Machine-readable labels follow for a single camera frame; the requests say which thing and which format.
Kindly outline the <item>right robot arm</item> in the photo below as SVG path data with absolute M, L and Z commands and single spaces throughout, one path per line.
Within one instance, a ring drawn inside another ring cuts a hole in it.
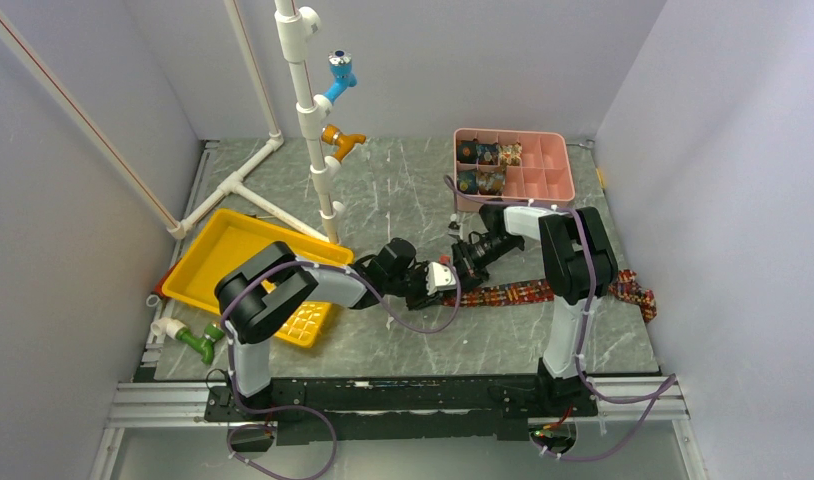
M 619 273 L 613 247 L 598 210 L 547 209 L 485 204 L 479 209 L 486 231 L 451 246 L 451 259 L 465 291 L 489 278 L 488 266 L 526 238 L 541 247 L 545 280 L 554 295 L 548 345 L 540 359 L 534 401 L 557 415 L 583 393 L 587 322 Z

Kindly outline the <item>multicolour patterned necktie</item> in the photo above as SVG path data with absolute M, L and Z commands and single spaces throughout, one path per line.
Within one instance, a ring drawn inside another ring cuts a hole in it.
M 649 323 L 657 316 L 654 292 L 643 288 L 637 280 L 637 274 L 632 270 L 621 270 L 617 279 L 609 286 L 609 293 L 624 303 L 638 306 L 645 323 Z M 528 280 L 480 287 L 464 293 L 460 297 L 460 307 L 504 307 L 553 300 L 554 292 L 547 280 Z

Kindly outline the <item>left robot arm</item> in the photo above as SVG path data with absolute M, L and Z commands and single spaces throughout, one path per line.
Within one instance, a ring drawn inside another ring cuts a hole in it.
M 307 259 L 276 241 L 218 281 L 214 296 L 229 340 L 228 375 L 234 388 L 231 407 L 247 420 L 262 417 L 270 406 L 271 340 L 306 302 L 346 309 L 384 306 L 388 296 L 420 308 L 463 284 L 449 263 L 418 262 L 408 241 L 396 238 L 373 255 L 347 265 Z

